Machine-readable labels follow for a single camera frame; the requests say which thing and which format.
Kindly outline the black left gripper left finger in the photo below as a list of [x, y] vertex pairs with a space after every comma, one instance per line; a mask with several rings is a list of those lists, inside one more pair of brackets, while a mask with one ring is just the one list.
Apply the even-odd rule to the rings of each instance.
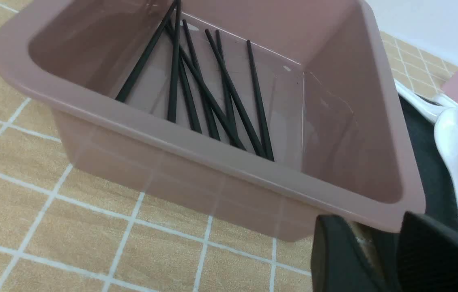
[[314, 292], [388, 292], [347, 222], [338, 215], [316, 219], [311, 258]]

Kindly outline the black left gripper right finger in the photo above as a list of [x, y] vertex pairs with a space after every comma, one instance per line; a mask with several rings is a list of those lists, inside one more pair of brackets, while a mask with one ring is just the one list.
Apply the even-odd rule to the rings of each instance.
[[458, 292], [458, 232], [427, 215], [406, 212], [396, 273], [403, 292]]

